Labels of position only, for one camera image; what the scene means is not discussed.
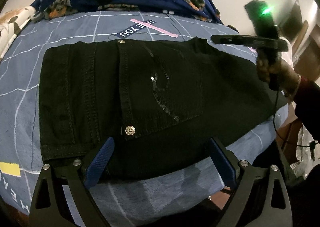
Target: white lines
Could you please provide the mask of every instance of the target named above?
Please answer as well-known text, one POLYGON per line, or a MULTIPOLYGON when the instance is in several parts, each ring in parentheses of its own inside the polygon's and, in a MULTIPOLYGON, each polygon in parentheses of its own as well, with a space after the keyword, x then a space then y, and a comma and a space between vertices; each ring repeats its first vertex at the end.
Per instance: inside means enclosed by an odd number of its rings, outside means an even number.
POLYGON ((218 30, 220 33, 222 33, 222 34, 225 34, 225 35, 227 35, 227 33, 225 33, 225 32, 222 32, 222 31, 220 31, 219 29, 217 29, 217 28, 211 28, 211 29, 216 29, 216 30, 218 30))
POLYGON ((0 94, 0 96, 5 96, 5 95, 7 95, 7 94, 9 94, 9 93, 13 93, 13 92, 15 92, 15 91, 27 92, 27 91, 30 91, 30 90, 32 90, 32 89, 34 89, 34 88, 38 87, 38 86, 39 86, 39 84, 38 84, 38 85, 35 85, 35 86, 32 86, 32 87, 31 87, 31 88, 29 88, 29 89, 20 89, 20 88, 17 88, 17 89, 12 90, 11 92, 8 92, 8 93, 2 93, 2 94, 0 94))
POLYGON ((36 46, 34 46, 33 48, 29 49, 29 50, 22 51, 22 52, 20 52, 20 53, 18 53, 18 54, 16 54, 16 55, 13 55, 13 56, 11 56, 11 57, 8 57, 7 59, 3 60, 2 62, 6 62, 7 60, 11 59, 12 57, 15 57, 15 56, 17 56, 17 55, 20 55, 20 54, 22 54, 22 53, 29 52, 29 51, 35 49, 35 48, 38 47, 38 46, 44 46, 44 45, 46 45, 46 44, 53 44, 53 43, 57 43, 57 42, 59 42, 59 41, 61 41, 61 40, 64 40, 64 39, 71 39, 71 38, 74 38, 74 37, 89 37, 89 36, 93 36, 93 35, 64 37, 64 38, 60 38, 60 39, 57 40, 57 41, 48 42, 48 43, 45 43, 45 44, 39 44, 39 45, 36 45, 36 46))
POLYGON ((151 34, 151 35, 169 36, 169 35, 162 34, 162 33, 146 33, 146 32, 136 32, 136 34, 151 34))
MULTIPOLYGON (((13 51, 11 57, 9 57, 9 58, 12 58, 12 57, 14 56, 14 53, 16 52, 16 50, 17 50, 17 48, 19 47, 19 45, 21 44, 21 42, 22 42, 22 40, 19 42, 19 44, 17 45, 16 49, 13 51)), ((1 77, 0 77, 0 81, 1 81, 1 79, 4 77, 4 75, 5 75, 5 74, 7 73, 7 71, 8 71, 9 62, 7 63, 7 69, 4 71, 3 75, 1 75, 1 77)))
POLYGON ((30 35, 30 34, 32 34, 32 33, 34 33, 34 32, 37 32, 38 30, 35 30, 35 31, 31 31, 31 32, 29 32, 29 33, 26 33, 25 35, 19 35, 19 36, 26 36, 26 35, 30 35))
POLYGON ((188 33, 189 37, 191 37, 190 33, 184 28, 184 26, 181 25, 180 22, 179 22, 174 16, 172 16, 172 15, 170 15, 170 16, 171 16, 175 21, 177 21, 178 24, 188 33))
POLYGON ((99 16, 98 16, 98 20, 97 20, 97 23, 96 23, 96 27, 94 28, 92 42, 94 42, 94 39, 96 37, 96 31, 97 31, 98 23, 99 23, 99 20, 100 20, 100 16, 101 16, 101 11, 99 12, 99 16))
POLYGON ((59 23, 61 21, 51 21, 51 22, 48 22, 47 24, 51 24, 51 23, 59 23))
MULTIPOLYGON (((50 36, 49 36, 47 42, 50 40, 51 35, 52 35, 52 33, 53 33, 54 30, 51 31, 50 36)), ((38 52, 38 57, 37 57, 37 60, 36 60, 35 65, 33 66, 33 70, 32 70, 32 72, 31 72, 31 76, 30 76, 30 79, 29 79, 29 82, 28 82, 28 85, 27 85, 26 90, 28 90, 28 88, 29 88, 29 86, 30 86, 31 79, 32 79, 32 76, 33 76, 33 72, 34 72, 35 69, 36 69, 36 65, 37 65, 38 60, 39 60, 40 52, 41 52, 41 50, 43 49, 44 45, 41 46, 41 49, 40 49, 39 52, 38 52)), ((17 154, 17 158, 18 158, 18 160, 19 160, 19 164, 20 164, 20 165, 22 165, 22 163, 21 163, 21 160, 20 160, 20 158, 19 158, 18 149, 17 149, 17 116, 18 116, 18 112, 19 112, 20 106, 21 106, 21 104, 22 104, 22 102, 23 102, 23 100, 24 100, 24 98, 25 98, 25 96, 26 96, 26 94, 27 94, 27 91, 26 91, 26 90, 24 91, 24 94, 23 94, 23 96, 22 96, 22 98, 21 98, 21 101, 20 101, 19 104, 18 104, 18 107, 17 107, 16 112, 15 112, 15 115, 14 115, 14 130, 13 130, 13 132, 14 132, 14 135, 13 135, 13 136, 14 136, 14 148, 15 148, 15 151, 16 151, 16 154, 17 154)), ((25 179, 26 179, 26 183, 27 183, 27 187, 28 187, 28 192, 29 192, 29 198, 30 198, 30 201, 31 201, 31 200, 32 200, 32 196, 31 196, 31 191, 30 191, 30 187, 29 187, 28 178, 27 178, 26 172, 25 172, 25 171, 23 171, 23 172, 24 172, 24 175, 25 175, 25 179)))
MULTIPOLYGON (((140 16, 142 17, 142 21, 144 22, 144 17, 141 15, 140 11, 139 11, 140 16)), ((150 29, 147 27, 147 30, 149 32, 149 35, 151 36, 152 41, 154 41, 152 34, 150 33, 150 29)))
POLYGON ((128 220, 128 222, 129 222, 132 226, 135 226, 135 224, 133 224, 133 222, 131 222, 131 220, 127 217, 125 211, 123 210, 123 208, 122 208, 121 205, 119 204, 119 201, 118 201, 118 199, 117 199, 117 196, 116 196, 116 194, 115 194, 115 192, 114 192, 114 190, 113 190, 110 182, 108 183, 108 187, 109 187, 110 193, 111 193, 113 199, 115 200, 117 206, 119 207, 119 209, 120 209, 123 217, 126 218, 126 219, 128 220))
POLYGON ((253 134, 255 134, 259 139, 260 139, 260 142, 261 142, 261 150, 263 149, 263 143, 262 143, 262 139, 260 138, 260 136, 258 134, 256 134, 253 130, 251 130, 253 134))
POLYGON ((80 19, 80 18, 83 18, 83 17, 86 17, 86 16, 97 17, 97 16, 99 16, 99 15, 91 15, 91 14, 87 14, 87 15, 83 15, 83 16, 81 16, 81 17, 78 17, 78 18, 75 18, 75 19, 71 19, 71 20, 66 20, 66 21, 77 20, 77 19, 80 19))
MULTIPOLYGON (((201 26, 203 27, 203 29, 204 29, 205 31, 207 31, 207 32, 211 35, 211 33, 210 33, 208 30, 205 29, 205 28, 209 28, 209 27, 203 26, 203 25, 201 25, 201 26)), ((221 45, 221 47, 223 48, 223 50, 224 50, 226 53, 228 53, 227 50, 223 47, 222 44, 219 44, 219 45, 221 45)))
POLYGON ((21 171, 25 171, 29 174, 40 174, 40 171, 32 171, 32 170, 27 170, 27 169, 24 169, 24 168, 20 168, 21 171))
POLYGON ((239 50, 239 51, 242 51, 242 52, 245 52, 245 53, 249 53, 249 52, 244 51, 244 50, 241 50, 241 49, 239 49, 239 48, 237 48, 237 47, 235 47, 235 46, 233 46, 233 45, 231 45, 231 44, 223 44, 223 45, 231 46, 232 48, 234 48, 234 49, 236 49, 236 50, 239 50))
POLYGON ((192 23, 192 24, 199 24, 199 23, 195 23, 195 22, 191 22, 191 21, 187 21, 187 20, 181 20, 181 19, 176 19, 176 20, 185 21, 185 22, 192 23))
POLYGON ((57 29, 58 28, 58 26, 61 24, 61 22, 63 21, 63 20, 65 20, 66 19, 66 16, 64 16, 63 17, 63 19, 62 20, 60 20, 60 22, 59 22, 59 24, 57 25, 57 27, 55 28, 55 29, 57 29))
POLYGON ((129 15, 129 16, 150 16, 150 17, 156 17, 156 18, 164 18, 167 19, 169 17, 159 17, 155 15, 150 15, 150 14, 114 14, 114 15, 101 15, 103 17, 111 17, 111 16, 124 16, 124 15, 129 15))
POLYGON ((118 33, 110 33, 110 34, 96 34, 96 36, 110 36, 110 35, 115 35, 118 33))
POLYGON ((221 183, 223 186, 225 186, 225 184, 224 184, 224 182, 223 182, 223 180, 222 180, 222 178, 221 178, 221 176, 220 176, 219 172, 218 172, 218 176, 219 176, 219 179, 220 179, 220 183, 221 183))

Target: metal rivet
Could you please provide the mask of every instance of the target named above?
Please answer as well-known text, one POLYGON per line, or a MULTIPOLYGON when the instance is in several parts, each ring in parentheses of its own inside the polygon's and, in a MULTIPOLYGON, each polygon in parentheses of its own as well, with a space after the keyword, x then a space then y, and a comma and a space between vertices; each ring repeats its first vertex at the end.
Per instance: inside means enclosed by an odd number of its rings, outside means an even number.
POLYGON ((80 159, 76 159, 75 161, 73 161, 73 165, 74 165, 74 166, 79 166, 79 165, 81 165, 81 160, 80 160, 80 159))
POLYGON ((241 165, 241 166, 248 166, 249 163, 248 163, 248 161, 246 161, 246 160, 241 160, 241 161, 240 161, 240 165, 241 165))
POLYGON ((276 166, 276 165, 271 165, 271 169, 273 170, 273 171, 278 171, 278 167, 276 166))
POLYGON ((48 170, 49 168, 50 168, 50 165, 49 164, 45 164, 45 165, 43 165, 43 167, 42 167, 44 170, 48 170))
POLYGON ((125 128, 125 133, 129 136, 132 136, 133 134, 135 134, 136 129, 133 126, 128 126, 125 128))

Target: bracelet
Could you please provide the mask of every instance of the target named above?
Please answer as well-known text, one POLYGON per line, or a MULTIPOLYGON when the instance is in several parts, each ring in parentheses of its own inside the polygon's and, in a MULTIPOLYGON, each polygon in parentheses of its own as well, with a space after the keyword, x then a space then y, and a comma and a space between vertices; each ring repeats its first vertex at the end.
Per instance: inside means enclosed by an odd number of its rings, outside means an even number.
POLYGON ((296 89, 294 90, 293 94, 290 94, 291 99, 293 99, 295 97, 295 95, 297 94, 297 92, 299 90, 300 83, 301 83, 301 75, 298 74, 298 85, 297 85, 296 89))

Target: person's arm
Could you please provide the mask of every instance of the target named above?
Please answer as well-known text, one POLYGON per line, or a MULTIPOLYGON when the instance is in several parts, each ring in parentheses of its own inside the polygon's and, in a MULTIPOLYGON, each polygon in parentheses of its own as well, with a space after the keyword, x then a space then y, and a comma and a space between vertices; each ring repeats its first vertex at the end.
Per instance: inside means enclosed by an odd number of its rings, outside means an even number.
POLYGON ((261 51, 257 57, 257 73, 259 79, 267 83, 270 82, 270 73, 278 75, 281 89, 297 104, 296 116, 312 134, 313 139, 320 140, 320 87, 298 75, 283 59, 269 66, 261 51))
POLYGON ((315 82, 301 77, 293 100, 297 104, 296 116, 311 133, 313 139, 320 141, 320 87, 315 82))

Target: hand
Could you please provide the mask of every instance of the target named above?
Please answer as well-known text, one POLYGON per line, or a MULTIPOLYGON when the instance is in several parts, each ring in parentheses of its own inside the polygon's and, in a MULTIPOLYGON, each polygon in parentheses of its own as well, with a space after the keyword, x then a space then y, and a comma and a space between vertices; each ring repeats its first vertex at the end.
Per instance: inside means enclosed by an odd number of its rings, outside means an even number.
POLYGON ((298 74, 282 58, 279 58, 273 65, 269 65, 265 53, 262 50, 257 51, 257 74, 259 79, 270 83, 270 74, 276 74, 278 75, 280 88, 288 94, 293 94, 299 84, 298 74))

